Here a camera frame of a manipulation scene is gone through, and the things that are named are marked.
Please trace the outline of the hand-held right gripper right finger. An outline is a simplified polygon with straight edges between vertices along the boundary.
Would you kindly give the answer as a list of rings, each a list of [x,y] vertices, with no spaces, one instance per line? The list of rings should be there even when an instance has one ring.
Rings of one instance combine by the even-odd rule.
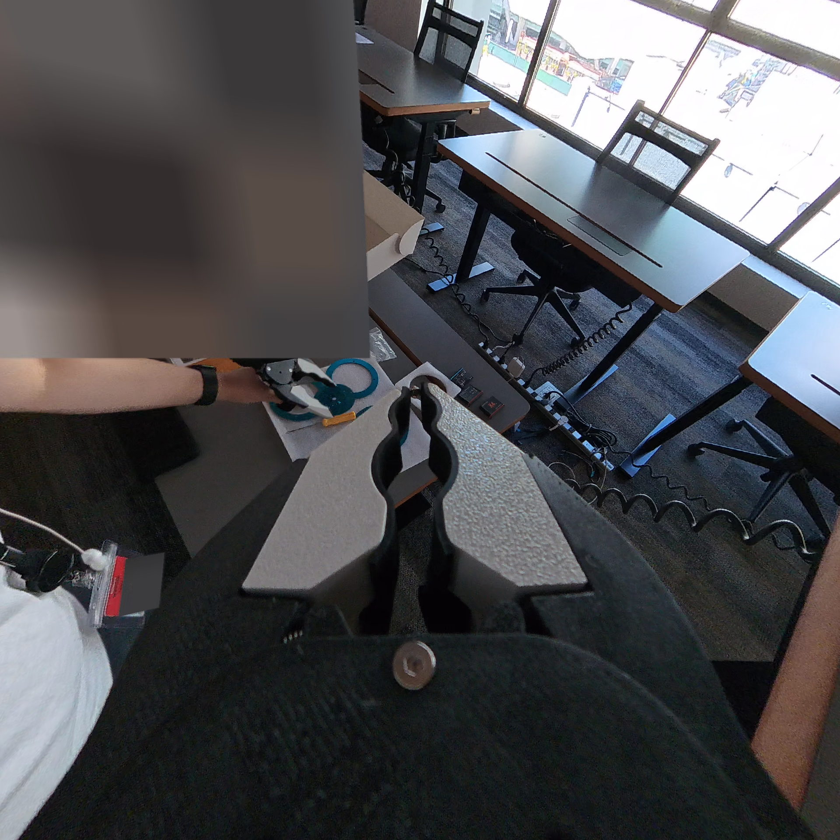
[[[434,384],[420,389],[441,483],[418,601],[431,633],[466,633],[499,602],[582,592],[587,579],[525,454]]]

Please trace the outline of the black slat-back chair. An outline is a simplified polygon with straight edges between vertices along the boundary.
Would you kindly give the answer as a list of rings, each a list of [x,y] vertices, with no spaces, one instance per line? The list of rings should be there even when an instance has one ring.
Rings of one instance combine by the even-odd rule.
[[[638,100],[596,161],[671,205],[718,144]]]
[[[413,53],[466,83],[483,27],[481,20],[462,15],[444,3],[429,2]]]

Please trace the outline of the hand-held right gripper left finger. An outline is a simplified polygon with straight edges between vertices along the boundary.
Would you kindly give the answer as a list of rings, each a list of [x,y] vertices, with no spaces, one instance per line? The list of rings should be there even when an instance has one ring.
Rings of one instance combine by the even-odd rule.
[[[398,575],[388,488],[403,469],[409,391],[391,391],[309,457],[245,578],[245,592],[337,606],[353,630],[385,634]]]

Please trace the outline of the person's left hand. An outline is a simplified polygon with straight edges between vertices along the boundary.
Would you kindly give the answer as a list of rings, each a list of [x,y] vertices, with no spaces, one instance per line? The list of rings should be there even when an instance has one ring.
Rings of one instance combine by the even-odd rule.
[[[218,403],[273,403],[276,395],[252,367],[217,371]]]

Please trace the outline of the person's white shirt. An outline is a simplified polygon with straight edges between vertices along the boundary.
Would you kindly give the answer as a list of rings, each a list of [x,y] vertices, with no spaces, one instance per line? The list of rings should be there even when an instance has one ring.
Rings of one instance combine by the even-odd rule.
[[[64,589],[1,578],[1,838],[19,838],[61,782],[112,686],[106,648]]]

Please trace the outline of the clear badge holder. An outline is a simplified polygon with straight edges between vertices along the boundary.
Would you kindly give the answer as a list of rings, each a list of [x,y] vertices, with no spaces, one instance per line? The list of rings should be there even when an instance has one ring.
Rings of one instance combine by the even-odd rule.
[[[164,553],[133,553],[110,540],[101,552],[103,566],[94,574],[88,608],[92,627],[116,626],[159,607]]]

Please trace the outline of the large grid window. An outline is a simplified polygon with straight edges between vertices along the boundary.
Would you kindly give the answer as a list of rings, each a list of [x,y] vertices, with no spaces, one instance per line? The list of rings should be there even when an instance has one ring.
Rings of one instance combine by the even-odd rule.
[[[471,72],[601,149],[637,100],[719,145],[681,199],[798,278],[838,283],[838,2],[451,2]]]

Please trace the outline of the white foam sheet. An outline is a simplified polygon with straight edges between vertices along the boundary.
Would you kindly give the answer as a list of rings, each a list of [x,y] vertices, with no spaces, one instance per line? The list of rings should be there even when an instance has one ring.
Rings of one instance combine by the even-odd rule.
[[[347,385],[354,393],[353,410],[367,405],[374,406],[395,390],[391,379],[373,359],[340,360],[332,363],[327,368],[327,373],[337,384]],[[325,441],[335,435],[341,435],[343,431],[353,429],[362,419],[360,416],[351,423],[324,428],[316,425],[320,417],[293,422],[278,416],[269,403],[265,403],[264,408],[292,460],[309,457]],[[430,442],[421,420],[413,411],[410,411],[409,415],[409,431],[406,440],[401,444],[403,470],[427,459]]]

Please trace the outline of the white power strip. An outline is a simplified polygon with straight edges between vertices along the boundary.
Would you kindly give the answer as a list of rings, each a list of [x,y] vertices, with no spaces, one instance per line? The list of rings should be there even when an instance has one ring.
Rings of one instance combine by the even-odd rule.
[[[534,390],[530,385],[526,385],[522,378],[517,379],[513,376],[508,365],[500,359],[488,342],[479,343],[478,351],[493,369],[528,401],[551,432],[561,436],[567,445],[588,463],[606,473],[613,471],[614,465],[608,457],[607,447],[600,446],[592,439],[592,426],[572,413],[572,407],[566,404],[563,395],[550,382]]]

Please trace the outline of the person's left forearm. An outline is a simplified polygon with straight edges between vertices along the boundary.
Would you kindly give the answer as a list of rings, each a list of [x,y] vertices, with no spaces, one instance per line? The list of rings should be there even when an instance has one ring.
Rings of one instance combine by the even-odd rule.
[[[100,414],[194,404],[199,372],[148,359],[2,359],[3,413]]]

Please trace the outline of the white foam square frame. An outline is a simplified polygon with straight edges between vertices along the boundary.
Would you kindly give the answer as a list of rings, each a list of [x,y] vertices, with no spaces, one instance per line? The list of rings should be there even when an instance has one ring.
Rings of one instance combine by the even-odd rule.
[[[444,373],[429,362],[425,362],[415,370],[410,371],[409,374],[406,374],[401,380],[395,382],[394,387],[397,390],[400,390],[403,387],[410,387],[413,381],[421,376],[425,376],[430,382],[437,384],[450,396],[455,397],[460,392],[460,387],[456,383],[452,382]]]

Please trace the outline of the wood-edged black office desk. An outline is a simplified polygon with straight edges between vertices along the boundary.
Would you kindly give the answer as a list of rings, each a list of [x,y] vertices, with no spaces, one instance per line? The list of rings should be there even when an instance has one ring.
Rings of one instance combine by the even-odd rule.
[[[564,394],[580,401],[663,311],[678,312],[749,252],[666,205],[619,174],[539,129],[440,141],[437,149],[480,182],[478,207],[455,280],[473,270],[490,214],[501,199],[560,235],[653,304],[605,358]]]
[[[355,30],[360,100],[382,117],[409,118],[420,125],[418,151],[410,158],[413,206],[422,211],[436,151],[435,124],[488,109],[490,100],[373,29],[356,26]]]

